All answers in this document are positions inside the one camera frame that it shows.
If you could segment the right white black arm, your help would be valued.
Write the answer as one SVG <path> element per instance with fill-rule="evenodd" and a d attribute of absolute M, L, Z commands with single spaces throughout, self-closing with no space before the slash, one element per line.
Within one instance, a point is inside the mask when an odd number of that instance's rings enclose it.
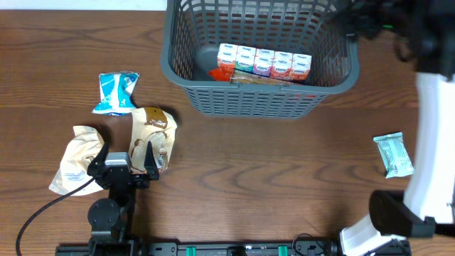
<path fill-rule="evenodd" d="M 354 1 L 334 15 L 342 31 L 382 30 L 408 42 L 419 97 L 414 174 L 404 191 L 375 191 L 369 213 L 342 229 L 339 255 L 409 255 L 409 239 L 454 235 L 454 2 Z"/>

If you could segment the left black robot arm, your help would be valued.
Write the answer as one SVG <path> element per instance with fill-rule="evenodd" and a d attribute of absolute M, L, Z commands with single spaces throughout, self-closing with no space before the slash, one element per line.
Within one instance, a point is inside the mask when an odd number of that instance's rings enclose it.
<path fill-rule="evenodd" d="M 159 179 L 151 142 L 147 144 L 144 174 L 134 174 L 127 152 L 110 153 L 103 145 L 87 168 L 96 184 L 108 191 L 108 197 L 95 201 L 87 214 L 92 227 L 90 255 L 142 256 L 149 246 L 132 234 L 132 223 L 138 189 L 148 189 Z"/>

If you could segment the mint green wipes pack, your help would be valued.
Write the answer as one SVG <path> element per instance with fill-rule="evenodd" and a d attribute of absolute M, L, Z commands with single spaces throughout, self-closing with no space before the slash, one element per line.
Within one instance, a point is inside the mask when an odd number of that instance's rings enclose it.
<path fill-rule="evenodd" d="M 385 166 L 385 178 L 410 176 L 414 167 L 407 153 L 402 132 L 373 138 Z"/>

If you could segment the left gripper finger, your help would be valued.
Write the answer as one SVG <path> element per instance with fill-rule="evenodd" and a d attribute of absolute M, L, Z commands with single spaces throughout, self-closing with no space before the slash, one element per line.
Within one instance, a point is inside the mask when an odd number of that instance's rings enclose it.
<path fill-rule="evenodd" d="M 144 157 L 144 168 L 149 179 L 159 179 L 159 169 L 154 159 L 153 147 L 151 142 L 147 143 L 147 148 Z"/>
<path fill-rule="evenodd" d="M 102 146 L 102 148 L 100 149 L 100 151 L 97 154 L 97 156 L 89 164 L 89 169 L 98 169 L 98 168 L 100 168 L 105 163 L 105 159 L 107 158 L 108 153 L 109 153 L 109 144 L 105 143 Z"/>

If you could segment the orange long biscuit pack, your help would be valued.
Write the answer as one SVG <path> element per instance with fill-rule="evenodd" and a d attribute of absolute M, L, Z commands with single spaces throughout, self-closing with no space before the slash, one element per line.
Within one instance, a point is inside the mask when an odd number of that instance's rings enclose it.
<path fill-rule="evenodd" d="M 232 68 L 215 68 L 209 71 L 208 74 L 217 82 L 230 83 L 243 95 L 257 94 L 261 97 L 270 95 L 272 97 L 284 97 L 285 95 L 290 95 L 290 97 L 296 97 L 297 99 L 300 97 L 314 99 L 320 96 L 319 92 L 308 91 L 307 86 L 300 83 L 255 75 Z"/>

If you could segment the multipack tissue packets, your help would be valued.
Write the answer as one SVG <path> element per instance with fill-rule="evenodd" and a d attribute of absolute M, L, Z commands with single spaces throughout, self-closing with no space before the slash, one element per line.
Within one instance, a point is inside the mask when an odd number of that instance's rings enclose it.
<path fill-rule="evenodd" d="M 232 68 L 278 80 L 302 82 L 311 71 L 312 56 L 222 43 L 217 68 Z"/>

